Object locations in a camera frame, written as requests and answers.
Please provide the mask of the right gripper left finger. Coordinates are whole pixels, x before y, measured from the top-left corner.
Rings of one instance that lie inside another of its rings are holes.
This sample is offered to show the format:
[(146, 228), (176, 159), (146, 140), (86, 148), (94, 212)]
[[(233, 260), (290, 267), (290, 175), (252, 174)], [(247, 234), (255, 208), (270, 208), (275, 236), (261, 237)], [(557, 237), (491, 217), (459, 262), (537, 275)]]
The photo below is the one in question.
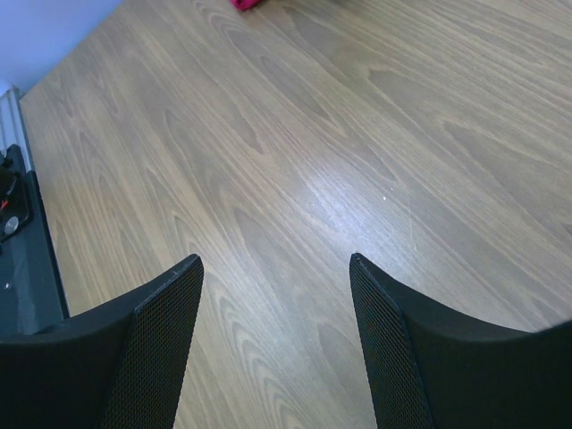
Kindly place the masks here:
[(171, 428), (204, 280), (192, 254), (33, 334), (1, 339), (3, 428)]

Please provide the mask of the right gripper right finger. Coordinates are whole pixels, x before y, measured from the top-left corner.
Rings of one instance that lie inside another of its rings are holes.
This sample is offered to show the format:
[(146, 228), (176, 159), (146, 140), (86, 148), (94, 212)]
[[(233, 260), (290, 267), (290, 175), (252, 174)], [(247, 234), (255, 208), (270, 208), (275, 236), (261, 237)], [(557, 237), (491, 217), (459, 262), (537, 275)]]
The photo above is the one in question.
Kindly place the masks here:
[(358, 253), (349, 279), (379, 427), (570, 427), (570, 323), (538, 332), (488, 323)]

